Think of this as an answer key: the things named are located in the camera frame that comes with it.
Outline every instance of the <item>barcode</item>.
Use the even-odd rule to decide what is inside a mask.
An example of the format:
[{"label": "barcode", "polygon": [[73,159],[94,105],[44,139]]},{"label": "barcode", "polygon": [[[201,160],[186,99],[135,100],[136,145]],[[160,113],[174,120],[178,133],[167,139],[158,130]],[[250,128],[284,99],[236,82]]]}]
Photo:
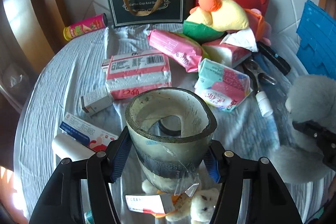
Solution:
[{"label": "barcode", "polygon": [[163,63],[163,58],[161,55],[154,55],[147,57],[147,64],[158,64]]}]

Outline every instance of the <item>metal screw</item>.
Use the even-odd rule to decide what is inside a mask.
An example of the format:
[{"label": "metal screw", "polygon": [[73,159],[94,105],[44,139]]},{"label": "metal screw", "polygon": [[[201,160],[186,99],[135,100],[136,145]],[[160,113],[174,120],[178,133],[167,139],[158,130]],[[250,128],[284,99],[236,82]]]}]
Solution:
[{"label": "metal screw", "polygon": [[99,151],[99,152],[97,153],[97,157],[98,157],[98,158],[105,157],[105,155],[106,155],[106,153],[105,153],[104,151]]},{"label": "metal screw", "polygon": [[263,157],[263,158],[260,159],[260,161],[261,161],[261,163],[263,163],[263,164],[269,164],[269,160],[268,160],[268,158]]},{"label": "metal screw", "polygon": [[61,163],[62,164],[68,164],[70,162],[70,159],[69,158],[65,158],[65,159],[62,159],[61,160]]},{"label": "metal screw", "polygon": [[228,150],[228,151],[225,151],[225,152],[224,152],[224,155],[225,155],[226,157],[228,157],[228,158],[231,158],[231,157],[233,157],[234,154],[233,154],[232,151],[229,151],[229,150]]}]

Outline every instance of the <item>white bottle cap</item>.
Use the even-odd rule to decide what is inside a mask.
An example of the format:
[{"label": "white bottle cap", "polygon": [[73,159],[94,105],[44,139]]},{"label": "white bottle cap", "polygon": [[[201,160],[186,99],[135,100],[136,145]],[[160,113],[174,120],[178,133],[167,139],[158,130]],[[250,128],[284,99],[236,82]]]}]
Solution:
[{"label": "white bottle cap", "polygon": [[273,114],[272,106],[264,91],[258,92],[255,97],[257,99],[261,115],[263,117],[268,117]]}]

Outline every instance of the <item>gray fur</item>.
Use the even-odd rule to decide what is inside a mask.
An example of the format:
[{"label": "gray fur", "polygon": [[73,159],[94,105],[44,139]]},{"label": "gray fur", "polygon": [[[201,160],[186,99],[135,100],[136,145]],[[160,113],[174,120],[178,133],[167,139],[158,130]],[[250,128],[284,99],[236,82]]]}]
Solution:
[{"label": "gray fur", "polygon": [[[321,75],[298,77],[288,93],[290,122],[313,120],[336,133],[336,81]],[[306,183],[323,178],[330,169],[322,163],[316,140],[292,129],[296,147],[281,146],[270,160],[287,183]]]}]

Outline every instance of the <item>bag handle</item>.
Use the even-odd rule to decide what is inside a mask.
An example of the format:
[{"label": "bag handle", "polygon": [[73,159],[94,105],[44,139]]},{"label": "bag handle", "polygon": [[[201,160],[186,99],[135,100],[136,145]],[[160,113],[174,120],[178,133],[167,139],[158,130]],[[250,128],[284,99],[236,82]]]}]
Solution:
[{"label": "bag handle", "polygon": [[132,14],[132,15],[135,15],[135,16],[138,16],[138,17],[143,17],[143,16],[148,16],[152,13],[154,13],[159,7],[160,5],[162,4],[163,0],[156,0],[153,8],[149,11],[133,11],[131,6],[129,5],[129,2],[128,0],[123,0],[124,1],[124,4],[125,6],[127,7],[127,9],[129,10],[129,12]]}]

